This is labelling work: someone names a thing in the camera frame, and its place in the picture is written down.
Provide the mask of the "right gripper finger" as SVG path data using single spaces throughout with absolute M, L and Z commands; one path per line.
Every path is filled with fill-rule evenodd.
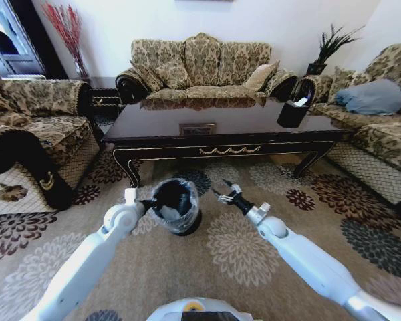
M 242 190 L 240 186 L 236 183 L 232 183 L 226 179 L 223 179 L 223 182 L 230 188 L 231 192 L 229 193 L 229 196 L 235 196 L 238 194 L 241 194 Z
M 212 189 L 214 196 L 217 198 L 218 202 L 231 205 L 233 204 L 233 196 L 231 195 L 222 195 L 215 189 Z

